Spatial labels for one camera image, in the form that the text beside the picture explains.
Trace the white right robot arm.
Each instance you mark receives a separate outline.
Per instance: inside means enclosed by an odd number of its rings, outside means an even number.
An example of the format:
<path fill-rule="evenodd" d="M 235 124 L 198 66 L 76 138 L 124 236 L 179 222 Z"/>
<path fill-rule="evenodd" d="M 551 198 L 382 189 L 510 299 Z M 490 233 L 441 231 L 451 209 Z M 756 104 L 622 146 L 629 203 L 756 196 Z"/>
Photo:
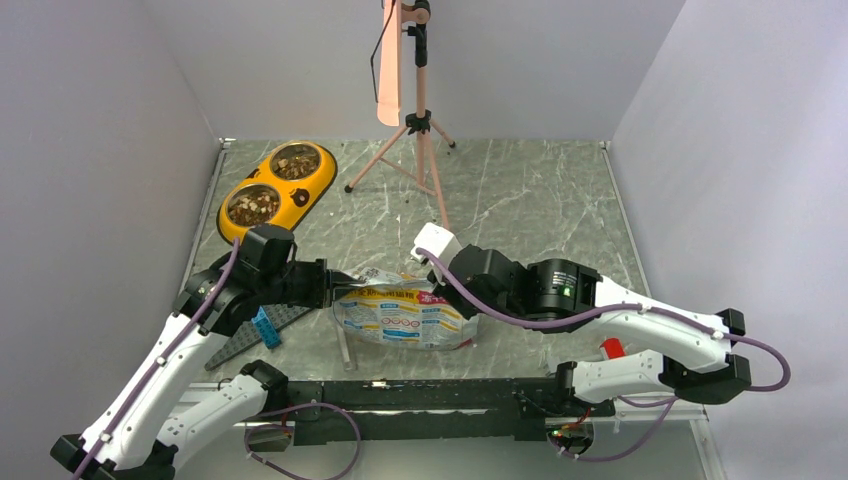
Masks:
<path fill-rule="evenodd" d="M 721 405 L 753 388 L 749 360 L 733 351 L 745 334 L 736 310 L 700 314 L 671 307 L 565 259 L 524 266 L 473 245 L 417 246 L 412 254 L 430 264 L 435 294 L 464 317 L 485 314 L 545 334 L 595 330 L 639 347 L 633 354 L 561 364 L 551 398 L 564 415 L 642 393 Z"/>

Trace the pet food bag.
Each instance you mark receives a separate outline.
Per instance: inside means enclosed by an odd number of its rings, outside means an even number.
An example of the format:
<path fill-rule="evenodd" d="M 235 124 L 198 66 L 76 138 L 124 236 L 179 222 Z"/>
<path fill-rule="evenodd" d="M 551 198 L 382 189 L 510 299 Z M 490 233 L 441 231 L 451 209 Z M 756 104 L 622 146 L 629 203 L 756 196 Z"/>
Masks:
<path fill-rule="evenodd" d="M 464 318 L 433 293 L 425 278 L 363 267 L 348 273 L 361 285 L 334 302 L 337 323 L 366 342 L 413 350 L 453 350 L 478 334 L 479 318 Z"/>

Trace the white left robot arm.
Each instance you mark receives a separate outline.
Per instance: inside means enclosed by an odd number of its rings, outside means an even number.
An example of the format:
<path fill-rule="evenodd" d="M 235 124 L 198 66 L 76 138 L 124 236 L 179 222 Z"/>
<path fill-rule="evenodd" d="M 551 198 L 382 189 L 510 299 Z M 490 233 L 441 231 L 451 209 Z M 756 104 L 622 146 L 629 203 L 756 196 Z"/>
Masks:
<path fill-rule="evenodd" d="M 290 230 L 262 224 L 191 275 L 122 391 L 83 432 L 60 436 L 51 457 L 75 479 L 171 479 L 234 423 L 279 417 L 291 404 L 289 379 L 261 360 L 189 410 L 173 410 L 202 367 L 262 307 L 328 308 L 364 284 L 296 253 Z"/>

